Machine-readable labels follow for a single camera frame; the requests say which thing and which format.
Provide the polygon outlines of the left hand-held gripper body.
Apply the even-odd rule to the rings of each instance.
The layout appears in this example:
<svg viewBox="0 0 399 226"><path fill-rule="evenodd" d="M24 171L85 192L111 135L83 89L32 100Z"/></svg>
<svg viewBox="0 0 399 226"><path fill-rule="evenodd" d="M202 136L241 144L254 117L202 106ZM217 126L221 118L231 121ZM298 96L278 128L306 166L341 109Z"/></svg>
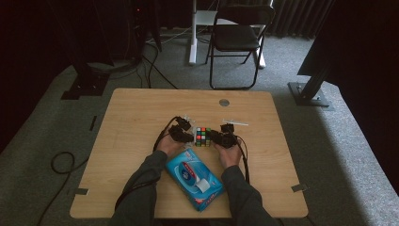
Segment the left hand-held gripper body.
<svg viewBox="0 0 399 226"><path fill-rule="evenodd" d="M190 132L191 123L180 116L174 117L173 120L176 121L176 124L168 129L168 133L175 141L183 142L184 138L189 138L185 133Z"/></svg>

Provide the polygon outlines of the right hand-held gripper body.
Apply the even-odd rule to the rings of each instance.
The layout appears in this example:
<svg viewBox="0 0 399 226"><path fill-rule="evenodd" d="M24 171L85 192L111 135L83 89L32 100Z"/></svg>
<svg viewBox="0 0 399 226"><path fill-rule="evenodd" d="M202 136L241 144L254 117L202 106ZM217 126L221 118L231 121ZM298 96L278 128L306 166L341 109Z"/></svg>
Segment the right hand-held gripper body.
<svg viewBox="0 0 399 226"><path fill-rule="evenodd" d="M222 120L220 146L229 149L238 143L238 136L234 133L235 125L248 126L248 123L235 120Z"/></svg>

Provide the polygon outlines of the colourful puzzle cube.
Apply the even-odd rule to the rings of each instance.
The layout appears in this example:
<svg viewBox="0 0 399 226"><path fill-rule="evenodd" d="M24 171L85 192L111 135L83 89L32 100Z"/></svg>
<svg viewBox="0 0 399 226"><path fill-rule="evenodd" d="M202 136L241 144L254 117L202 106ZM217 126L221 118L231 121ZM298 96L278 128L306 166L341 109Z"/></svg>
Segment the colourful puzzle cube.
<svg viewBox="0 0 399 226"><path fill-rule="evenodd" d="M209 147L211 129L208 127L197 127L195 130L195 145L197 147Z"/></svg>

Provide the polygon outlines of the blue wet wipes pack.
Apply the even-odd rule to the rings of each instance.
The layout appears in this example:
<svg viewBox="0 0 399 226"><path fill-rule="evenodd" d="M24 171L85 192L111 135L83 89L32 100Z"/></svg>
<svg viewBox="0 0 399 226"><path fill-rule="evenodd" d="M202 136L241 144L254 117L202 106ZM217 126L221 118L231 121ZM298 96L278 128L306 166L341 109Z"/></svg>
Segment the blue wet wipes pack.
<svg viewBox="0 0 399 226"><path fill-rule="evenodd" d="M194 208L202 212L224 192L224 186L202 160L189 148L167 162L169 175Z"/></svg>

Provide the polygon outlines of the person's left hand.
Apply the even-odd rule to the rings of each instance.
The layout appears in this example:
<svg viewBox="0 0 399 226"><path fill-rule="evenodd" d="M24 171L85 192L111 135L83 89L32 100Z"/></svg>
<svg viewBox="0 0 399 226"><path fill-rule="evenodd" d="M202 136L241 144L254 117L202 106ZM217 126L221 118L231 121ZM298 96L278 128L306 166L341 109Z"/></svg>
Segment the person's left hand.
<svg viewBox="0 0 399 226"><path fill-rule="evenodd" d="M161 151L167 155L167 157L173 156L184 146L183 142L175 141L170 134L165 134L161 137L155 150Z"/></svg>

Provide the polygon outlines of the person's right hand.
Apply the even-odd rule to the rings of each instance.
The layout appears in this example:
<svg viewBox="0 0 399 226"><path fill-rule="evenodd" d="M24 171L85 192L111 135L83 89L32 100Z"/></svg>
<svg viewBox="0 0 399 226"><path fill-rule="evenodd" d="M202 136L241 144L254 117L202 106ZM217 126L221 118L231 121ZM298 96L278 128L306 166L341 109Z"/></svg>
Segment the person's right hand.
<svg viewBox="0 0 399 226"><path fill-rule="evenodd" d="M228 149L218 144L215 144L214 147L219 153L219 161L224 170L231 166L239 165L242 153L238 145L234 145Z"/></svg>

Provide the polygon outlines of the black beam stand with plate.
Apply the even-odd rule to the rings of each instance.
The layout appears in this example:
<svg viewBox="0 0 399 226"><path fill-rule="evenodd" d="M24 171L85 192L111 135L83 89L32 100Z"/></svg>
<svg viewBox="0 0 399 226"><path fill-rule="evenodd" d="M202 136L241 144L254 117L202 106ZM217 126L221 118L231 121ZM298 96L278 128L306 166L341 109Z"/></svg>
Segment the black beam stand with plate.
<svg viewBox="0 0 399 226"><path fill-rule="evenodd" d="M321 90L321 86L333 66L330 53L326 38L318 36L297 73L298 75L308 75L310 79L306 83L290 82L288 84L297 105L319 106L325 110L333 109L332 104Z"/></svg>

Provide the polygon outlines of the black folding chair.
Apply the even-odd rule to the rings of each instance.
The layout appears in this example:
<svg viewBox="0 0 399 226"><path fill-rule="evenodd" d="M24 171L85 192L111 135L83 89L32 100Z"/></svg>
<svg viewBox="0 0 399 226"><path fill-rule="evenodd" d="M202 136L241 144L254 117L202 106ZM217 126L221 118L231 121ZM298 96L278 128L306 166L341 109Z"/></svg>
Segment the black folding chair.
<svg viewBox="0 0 399 226"><path fill-rule="evenodd" d="M215 15L213 30L205 59L211 60L209 85L215 90L251 89L257 81L265 31L273 23L276 11L270 5L229 5ZM216 57L244 57L245 64L251 55L254 60L252 82L243 87L217 87L214 85L214 62Z"/></svg>

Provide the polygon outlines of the black stand with base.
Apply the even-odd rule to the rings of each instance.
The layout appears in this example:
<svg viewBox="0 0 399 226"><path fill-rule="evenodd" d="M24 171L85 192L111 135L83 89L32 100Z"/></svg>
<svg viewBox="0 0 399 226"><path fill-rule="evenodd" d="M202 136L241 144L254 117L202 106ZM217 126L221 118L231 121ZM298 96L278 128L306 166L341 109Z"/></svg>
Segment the black stand with base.
<svg viewBox="0 0 399 226"><path fill-rule="evenodd" d="M59 0L44 0L51 14L55 17L56 34L61 42L77 75L69 90L66 90L62 100L78 100L81 96L102 96L107 84L109 73L95 72L87 63L84 53L74 35L72 26L62 11Z"/></svg>

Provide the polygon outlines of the dark equipment rack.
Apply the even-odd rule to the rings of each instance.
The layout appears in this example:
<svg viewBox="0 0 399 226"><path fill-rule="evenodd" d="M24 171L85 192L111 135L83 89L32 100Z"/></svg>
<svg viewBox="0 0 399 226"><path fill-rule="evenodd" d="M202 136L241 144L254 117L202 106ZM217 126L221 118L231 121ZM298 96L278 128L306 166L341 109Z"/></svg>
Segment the dark equipment rack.
<svg viewBox="0 0 399 226"><path fill-rule="evenodd" d="M162 51L157 0L127 0L128 50L126 56L135 62L142 60L146 38L149 34L158 51Z"/></svg>

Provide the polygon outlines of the dark pleated curtain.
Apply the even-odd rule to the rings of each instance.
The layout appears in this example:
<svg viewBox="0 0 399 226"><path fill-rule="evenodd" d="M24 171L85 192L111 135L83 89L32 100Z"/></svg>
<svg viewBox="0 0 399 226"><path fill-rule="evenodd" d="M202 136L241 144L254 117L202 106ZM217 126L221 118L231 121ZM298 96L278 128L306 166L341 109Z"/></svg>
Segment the dark pleated curtain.
<svg viewBox="0 0 399 226"><path fill-rule="evenodd" d="M335 0L271 0L276 11L268 33L276 37L317 36Z"/></svg>

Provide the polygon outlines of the white desk frame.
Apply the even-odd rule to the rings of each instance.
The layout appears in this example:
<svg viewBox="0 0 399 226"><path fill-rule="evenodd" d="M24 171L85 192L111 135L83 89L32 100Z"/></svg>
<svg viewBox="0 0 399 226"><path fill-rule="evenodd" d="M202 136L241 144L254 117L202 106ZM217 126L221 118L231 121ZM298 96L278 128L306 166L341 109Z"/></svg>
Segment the white desk frame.
<svg viewBox="0 0 399 226"><path fill-rule="evenodd" d="M251 2L249 1L246 4L233 4L230 3L229 5L270 5L270 3L264 3L263 0ZM189 63L194 65L197 63L197 50L198 50L198 38L197 38L197 27L199 25L203 26L211 26L213 30L213 23L216 13L226 6L219 7L216 10L197 10L197 0L193 0L193 9L192 9L192 36L191 36L191 45L190 45L190 52L189 52ZM261 63L260 68L265 67L265 62L263 58L263 53L261 55Z"/></svg>

